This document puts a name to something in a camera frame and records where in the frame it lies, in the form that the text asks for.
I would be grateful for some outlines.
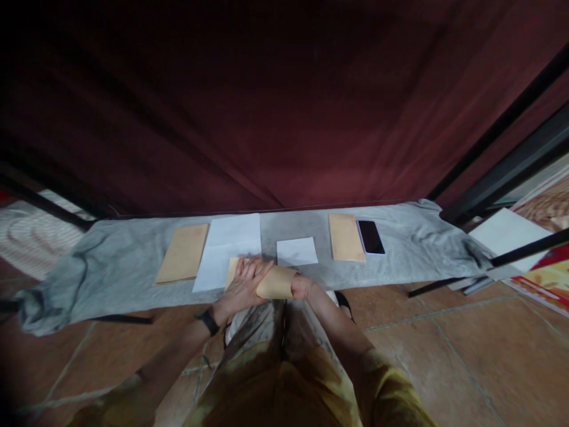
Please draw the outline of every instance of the hand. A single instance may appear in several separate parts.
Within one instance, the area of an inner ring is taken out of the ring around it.
[[[318,282],[312,280],[311,278],[303,276],[300,273],[297,273],[292,278],[290,291],[294,299],[308,299],[310,291],[315,286],[318,286]]]
[[[257,296],[257,286],[267,276],[273,266],[273,261],[259,269],[262,262],[261,257],[256,256],[245,265],[245,259],[239,258],[233,281],[215,303],[223,307],[227,315],[231,316],[254,305],[267,302],[266,299]]]

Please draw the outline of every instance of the tiled floor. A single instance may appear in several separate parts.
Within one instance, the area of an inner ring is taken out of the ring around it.
[[[0,293],[34,281],[0,264]],[[569,319],[497,283],[471,297],[415,285],[344,291],[358,325],[417,388],[440,426],[560,426],[569,419]],[[51,336],[0,323],[1,373],[29,425],[63,426],[152,356],[198,307],[156,310],[152,326],[83,322]],[[220,334],[192,360],[156,414],[180,426],[223,353]]]

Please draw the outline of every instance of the kraft paper envelope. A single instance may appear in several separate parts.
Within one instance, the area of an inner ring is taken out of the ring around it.
[[[231,284],[235,277],[235,269],[237,268],[239,258],[231,258],[229,260],[229,270],[227,271],[227,284],[225,289]],[[263,268],[264,264],[257,267],[257,273]],[[293,299],[290,292],[290,284],[292,278],[298,271],[286,267],[273,265],[267,276],[259,283],[257,287],[257,295],[261,298],[268,299]]]
[[[335,260],[365,262],[360,233],[353,215],[329,213],[332,256]]]
[[[201,224],[174,231],[154,286],[196,277],[208,228]]]

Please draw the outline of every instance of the black watch strap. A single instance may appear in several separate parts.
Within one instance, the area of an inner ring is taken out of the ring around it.
[[[201,320],[209,329],[209,334],[214,336],[219,331],[219,326],[215,323],[212,315],[209,314],[209,310],[204,311],[199,316],[196,316],[196,319]]]

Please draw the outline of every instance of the phone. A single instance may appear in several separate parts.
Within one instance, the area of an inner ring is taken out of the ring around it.
[[[385,249],[379,238],[378,228],[373,221],[357,220],[363,249],[367,254],[385,255]]]

